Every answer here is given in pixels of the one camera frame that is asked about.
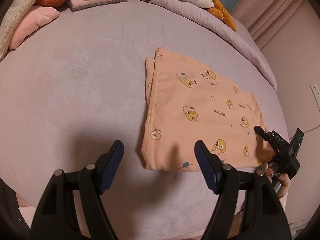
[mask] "power outlet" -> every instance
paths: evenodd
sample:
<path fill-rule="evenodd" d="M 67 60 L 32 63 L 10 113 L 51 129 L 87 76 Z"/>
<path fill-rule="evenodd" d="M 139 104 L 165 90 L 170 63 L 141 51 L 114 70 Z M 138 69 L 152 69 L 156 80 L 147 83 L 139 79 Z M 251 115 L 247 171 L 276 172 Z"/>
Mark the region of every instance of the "power outlet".
<path fill-rule="evenodd" d="M 319 107 L 319 110 L 320 110 L 320 90 L 318 88 L 318 85 L 316 83 L 314 83 L 312 86 L 311 86 L 311 90 L 313 92 L 313 95 L 315 96 L 316 98 L 316 101 L 317 101 L 317 104 L 318 104 L 318 107 Z"/>

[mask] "pink curtain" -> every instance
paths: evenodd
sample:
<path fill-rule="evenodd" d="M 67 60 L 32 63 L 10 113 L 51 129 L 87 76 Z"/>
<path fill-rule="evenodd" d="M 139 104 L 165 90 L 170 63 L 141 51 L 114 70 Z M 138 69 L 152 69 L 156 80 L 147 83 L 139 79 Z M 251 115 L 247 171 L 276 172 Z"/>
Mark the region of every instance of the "pink curtain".
<path fill-rule="evenodd" d="M 230 14 L 249 31 L 261 49 L 303 0 L 240 0 Z"/>

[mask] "bed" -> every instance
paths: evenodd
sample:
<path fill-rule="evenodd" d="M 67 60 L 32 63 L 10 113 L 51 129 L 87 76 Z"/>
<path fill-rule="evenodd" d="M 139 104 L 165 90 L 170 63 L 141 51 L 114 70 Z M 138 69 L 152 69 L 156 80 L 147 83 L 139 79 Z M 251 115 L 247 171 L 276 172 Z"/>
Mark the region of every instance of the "bed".
<path fill-rule="evenodd" d="M 265 60 L 248 31 L 236 25 Z M 102 196 L 119 239 L 201 236 L 217 201 L 202 174 L 145 170 L 140 153 L 145 58 L 159 46 L 208 64 L 255 93 L 268 130 L 288 139 L 274 87 L 212 31 L 139 0 L 77 12 L 64 8 L 0 63 L 0 178 L 37 206 L 56 169 L 79 170 L 120 139 L 124 158 Z"/>

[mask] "cable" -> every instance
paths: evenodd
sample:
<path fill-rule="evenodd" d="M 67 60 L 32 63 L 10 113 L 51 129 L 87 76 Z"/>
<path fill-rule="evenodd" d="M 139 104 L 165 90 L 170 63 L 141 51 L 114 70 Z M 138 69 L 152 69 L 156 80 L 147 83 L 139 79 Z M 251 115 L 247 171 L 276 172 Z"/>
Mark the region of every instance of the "cable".
<path fill-rule="evenodd" d="M 310 129 L 310 130 L 308 130 L 308 131 L 304 132 L 304 134 L 306 134 L 306 133 L 308 133 L 308 132 L 311 132 L 311 131 L 313 131 L 313 130 L 315 130 L 315 129 L 319 128 L 319 127 L 320 127 L 320 124 L 319 124 L 317 127 L 312 128 L 312 129 Z"/>

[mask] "metal rivet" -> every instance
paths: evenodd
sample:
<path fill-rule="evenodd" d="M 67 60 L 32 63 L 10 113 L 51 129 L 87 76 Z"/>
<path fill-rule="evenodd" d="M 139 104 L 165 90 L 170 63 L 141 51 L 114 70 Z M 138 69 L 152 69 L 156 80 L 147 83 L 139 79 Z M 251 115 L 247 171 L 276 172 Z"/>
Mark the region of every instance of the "metal rivet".
<path fill-rule="evenodd" d="M 224 164 L 223 166 L 222 166 L 222 168 L 224 169 L 224 170 L 226 170 L 226 171 L 230 171 L 231 170 L 231 168 L 232 168 L 232 166 L 230 165 L 230 164 Z"/>
<path fill-rule="evenodd" d="M 56 170 L 56 171 L 54 172 L 54 174 L 55 174 L 56 176 L 60 176 L 60 175 L 62 174 L 62 170 Z"/>
<path fill-rule="evenodd" d="M 264 172 L 262 170 L 256 170 L 256 173 L 259 175 L 259 176 L 263 176 L 264 175 Z"/>
<path fill-rule="evenodd" d="M 93 163 L 87 165 L 87 170 L 93 170 L 96 167 Z"/>

